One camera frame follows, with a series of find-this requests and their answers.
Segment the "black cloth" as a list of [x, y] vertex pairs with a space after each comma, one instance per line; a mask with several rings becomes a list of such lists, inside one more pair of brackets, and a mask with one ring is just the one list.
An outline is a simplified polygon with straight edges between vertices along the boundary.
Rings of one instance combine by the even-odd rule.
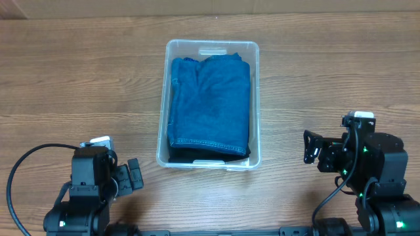
[[196, 160], [230, 162], [246, 159], [251, 154], [249, 147], [245, 155], [236, 155], [206, 149], [171, 147], [170, 143], [167, 143], [170, 163], [193, 163]]

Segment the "blue terry towel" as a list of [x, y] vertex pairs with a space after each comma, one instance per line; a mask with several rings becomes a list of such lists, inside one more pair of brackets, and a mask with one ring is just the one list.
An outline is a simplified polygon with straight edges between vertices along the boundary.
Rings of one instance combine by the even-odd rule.
[[245, 155], [249, 141], [250, 65], [239, 54], [171, 64], [167, 137], [173, 148]]

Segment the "sparkly blue green cloth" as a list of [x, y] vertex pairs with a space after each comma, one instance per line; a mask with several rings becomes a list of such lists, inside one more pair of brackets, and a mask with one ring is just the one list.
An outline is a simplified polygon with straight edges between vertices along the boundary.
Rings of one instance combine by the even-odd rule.
[[189, 61], [189, 62], [199, 62], [199, 61], [197, 61], [197, 60], [195, 60], [193, 58], [189, 58], [189, 57], [183, 58], [183, 60]]

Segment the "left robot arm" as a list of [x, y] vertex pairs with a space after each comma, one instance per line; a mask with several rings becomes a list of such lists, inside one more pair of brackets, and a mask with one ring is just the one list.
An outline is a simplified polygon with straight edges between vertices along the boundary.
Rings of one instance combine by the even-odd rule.
[[118, 198], [144, 187], [137, 159], [117, 164], [116, 153], [105, 146], [74, 151], [71, 181], [43, 221], [47, 235], [140, 235], [136, 225], [111, 224], [110, 209]]

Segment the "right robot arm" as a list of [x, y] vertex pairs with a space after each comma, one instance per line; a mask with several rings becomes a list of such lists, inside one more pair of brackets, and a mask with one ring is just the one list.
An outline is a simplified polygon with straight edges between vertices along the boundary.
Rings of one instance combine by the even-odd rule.
[[320, 172], [336, 172], [342, 182], [320, 203], [323, 207], [343, 187], [356, 196], [359, 230], [342, 218], [312, 219], [318, 235], [418, 235], [419, 202], [404, 192], [408, 154], [403, 141], [376, 132], [374, 119], [343, 119], [347, 132], [324, 138], [306, 130], [304, 162]]

